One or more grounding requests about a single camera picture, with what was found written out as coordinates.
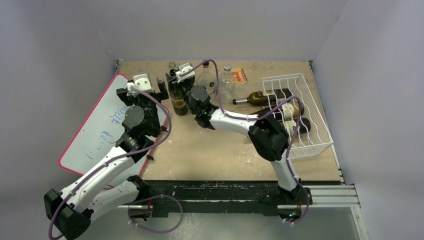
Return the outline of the clear square glass bottle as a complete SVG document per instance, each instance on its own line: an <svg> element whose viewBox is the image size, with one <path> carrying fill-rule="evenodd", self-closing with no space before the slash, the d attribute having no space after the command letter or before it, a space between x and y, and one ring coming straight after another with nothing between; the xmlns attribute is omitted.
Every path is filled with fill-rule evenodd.
<svg viewBox="0 0 424 240"><path fill-rule="evenodd" d="M170 63L168 64L168 67L169 67L169 69L170 69L170 70L172 70L172 71L177 71L177 70L178 70L178 67L177 67L177 65L176 65L176 63L175 63L175 62L170 62Z"/></svg>

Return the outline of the green bottle silver cap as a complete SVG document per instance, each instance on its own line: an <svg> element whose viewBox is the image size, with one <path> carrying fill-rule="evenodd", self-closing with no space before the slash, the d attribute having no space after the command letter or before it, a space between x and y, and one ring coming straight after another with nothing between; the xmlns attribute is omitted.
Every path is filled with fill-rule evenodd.
<svg viewBox="0 0 424 240"><path fill-rule="evenodd" d="M275 105L277 101L287 99L293 94L288 88L271 89L265 92L255 91L247 97L236 98L232 100L233 105L249 104L254 107L268 106L269 104Z"/></svg>

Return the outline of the clear round labelled bottle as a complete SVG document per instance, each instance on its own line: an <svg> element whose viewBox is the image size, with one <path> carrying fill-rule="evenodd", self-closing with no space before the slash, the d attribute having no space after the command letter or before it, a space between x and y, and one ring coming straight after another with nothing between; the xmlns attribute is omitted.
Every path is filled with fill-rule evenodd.
<svg viewBox="0 0 424 240"><path fill-rule="evenodd" d="M212 73L213 68L210 67L209 62L202 64L200 68L200 74L197 76L196 83L199 86L203 86L206 89L206 93L211 96L214 96L216 91L216 76Z"/></svg>

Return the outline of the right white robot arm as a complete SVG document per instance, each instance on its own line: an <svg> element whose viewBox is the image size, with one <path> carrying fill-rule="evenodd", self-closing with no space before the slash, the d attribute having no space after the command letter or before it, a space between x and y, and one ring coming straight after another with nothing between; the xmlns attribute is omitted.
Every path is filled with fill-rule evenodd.
<svg viewBox="0 0 424 240"><path fill-rule="evenodd" d="M268 115L246 115L224 112L211 103L204 86L194 84L194 78L178 82L175 75L165 75L170 92L179 94L199 126L211 130L227 130L248 137L256 152L269 161L281 188L280 196L288 204L300 198L299 177L286 154L289 134L281 124Z"/></svg>

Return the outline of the red bottle gold cap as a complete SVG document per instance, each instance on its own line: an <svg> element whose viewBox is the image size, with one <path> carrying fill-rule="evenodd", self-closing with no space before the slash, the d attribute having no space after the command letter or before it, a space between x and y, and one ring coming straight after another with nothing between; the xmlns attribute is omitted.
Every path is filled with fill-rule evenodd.
<svg viewBox="0 0 424 240"><path fill-rule="evenodd" d="M271 102L271 106L266 106L261 110L258 110L256 112L251 113L252 115L258 115L262 116L269 112L271 109L276 107L277 104L275 102ZM288 121L288 120L296 120L299 116L302 116L304 114L305 109L302 108L301 111L299 111L299 104L297 101L289 101L285 104L283 104L279 109L274 111L271 116L273 116L278 121Z"/></svg>

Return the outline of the olive bottle silver cap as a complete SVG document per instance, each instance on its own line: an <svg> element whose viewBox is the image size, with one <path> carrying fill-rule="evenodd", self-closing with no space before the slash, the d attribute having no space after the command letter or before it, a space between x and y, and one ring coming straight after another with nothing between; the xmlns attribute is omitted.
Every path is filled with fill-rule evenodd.
<svg viewBox="0 0 424 240"><path fill-rule="evenodd" d="M168 83L168 92L174 112L179 116L186 115L188 113L187 105L176 88L176 71L174 69L170 69L169 74L166 75L166 79Z"/></svg>

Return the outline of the large clear glass bottle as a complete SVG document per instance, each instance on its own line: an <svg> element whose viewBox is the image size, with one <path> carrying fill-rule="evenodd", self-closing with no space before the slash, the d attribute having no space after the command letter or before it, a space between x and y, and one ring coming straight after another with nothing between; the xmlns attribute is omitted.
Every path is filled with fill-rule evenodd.
<svg viewBox="0 0 424 240"><path fill-rule="evenodd" d="M226 64L218 74L219 103L231 104L235 98L236 78L232 74L232 65Z"/></svg>

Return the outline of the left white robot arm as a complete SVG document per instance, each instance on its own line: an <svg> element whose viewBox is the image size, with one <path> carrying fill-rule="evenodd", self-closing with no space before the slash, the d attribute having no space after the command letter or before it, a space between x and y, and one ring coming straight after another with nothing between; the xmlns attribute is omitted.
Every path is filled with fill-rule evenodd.
<svg viewBox="0 0 424 240"><path fill-rule="evenodd" d="M147 75L138 75L128 80L125 88L119 88L116 94L127 105L122 122L123 134L104 158L78 180L62 190L51 189L44 195L50 239L53 239L53 228L56 228L60 237L74 240L92 222L119 205L131 202L142 205L150 199L149 185L138 175L129 176L111 189L106 186L158 145L154 138L165 131L158 111L165 109L161 102L168 99L169 94L163 80L158 80L157 84L159 92L153 89Z"/></svg>

